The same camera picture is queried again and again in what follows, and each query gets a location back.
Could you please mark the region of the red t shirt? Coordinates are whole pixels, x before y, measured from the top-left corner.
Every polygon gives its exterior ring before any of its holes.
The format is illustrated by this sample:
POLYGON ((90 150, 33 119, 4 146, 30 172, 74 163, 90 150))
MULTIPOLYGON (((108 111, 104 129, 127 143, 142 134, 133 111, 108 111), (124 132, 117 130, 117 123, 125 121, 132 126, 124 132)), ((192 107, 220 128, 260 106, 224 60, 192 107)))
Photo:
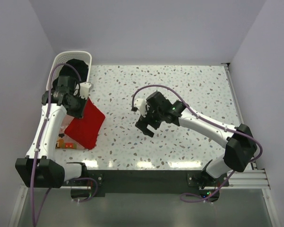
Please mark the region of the red t shirt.
POLYGON ((74 118, 64 132, 84 148, 93 149, 105 118, 105 115, 88 98, 83 118, 74 118))

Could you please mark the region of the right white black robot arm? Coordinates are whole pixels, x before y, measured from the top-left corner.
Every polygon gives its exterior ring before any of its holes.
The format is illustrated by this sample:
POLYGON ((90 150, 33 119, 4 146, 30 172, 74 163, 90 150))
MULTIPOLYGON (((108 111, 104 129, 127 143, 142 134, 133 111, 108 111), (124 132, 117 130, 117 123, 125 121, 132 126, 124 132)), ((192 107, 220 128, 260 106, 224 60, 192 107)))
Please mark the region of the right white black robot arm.
POLYGON ((162 122, 194 130, 218 143, 224 154, 209 161, 197 180, 211 186, 228 171, 244 172, 253 158, 257 145, 248 126, 238 127, 216 121, 203 114, 192 113, 183 101, 171 103, 161 92, 154 92, 146 99, 134 100, 132 110, 140 112, 135 126, 144 135, 153 137, 147 127, 160 127, 162 122))

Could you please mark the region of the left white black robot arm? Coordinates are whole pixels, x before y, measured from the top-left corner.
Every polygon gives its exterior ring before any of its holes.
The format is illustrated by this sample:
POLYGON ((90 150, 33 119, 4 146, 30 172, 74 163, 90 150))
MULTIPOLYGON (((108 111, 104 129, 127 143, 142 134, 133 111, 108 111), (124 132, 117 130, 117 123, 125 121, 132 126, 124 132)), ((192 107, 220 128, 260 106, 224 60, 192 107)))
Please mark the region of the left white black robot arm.
POLYGON ((70 76, 59 76, 57 84, 49 84, 42 96, 42 112, 35 138, 24 158, 18 158, 15 168, 27 187, 60 188, 73 180, 77 185, 88 182, 86 167, 81 162, 58 164, 55 150, 65 116, 83 118, 92 85, 78 83, 70 76))

